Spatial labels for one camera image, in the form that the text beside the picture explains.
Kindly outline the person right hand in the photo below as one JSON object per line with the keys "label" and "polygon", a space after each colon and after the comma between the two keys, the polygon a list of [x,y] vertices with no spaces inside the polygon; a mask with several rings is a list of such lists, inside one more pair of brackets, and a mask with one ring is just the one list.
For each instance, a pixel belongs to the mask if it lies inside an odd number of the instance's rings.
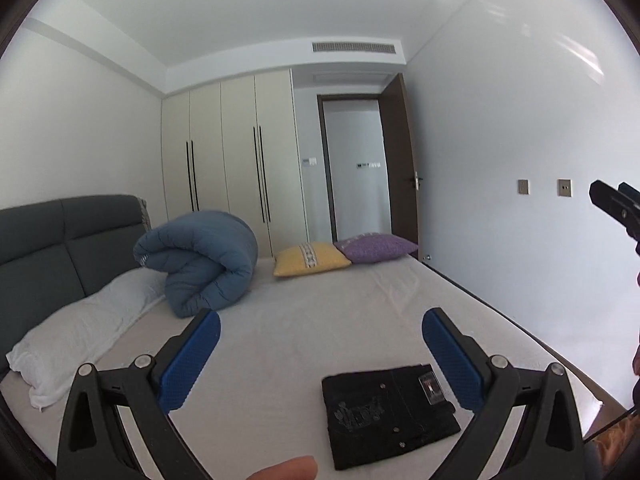
{"label": "person right hand", "polygon": [[639,327],[640,327],[640,310],[639,310],[639,296],[636,298],[636,304],[634,305],[634,324],[636,324],[636,344],[637,348],[632,358],[631,366],[634,374],[640,376],[640,344],[639,344]]}

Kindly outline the person left hand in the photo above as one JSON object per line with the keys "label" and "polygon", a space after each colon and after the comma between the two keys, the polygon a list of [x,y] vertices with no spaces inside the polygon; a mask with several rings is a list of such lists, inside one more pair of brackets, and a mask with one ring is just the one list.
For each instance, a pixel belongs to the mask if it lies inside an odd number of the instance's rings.
{"label": "person left hand", "polygon": [[300,456],[258,470],[247,480],[314,480],[318,464],[312,456]]}

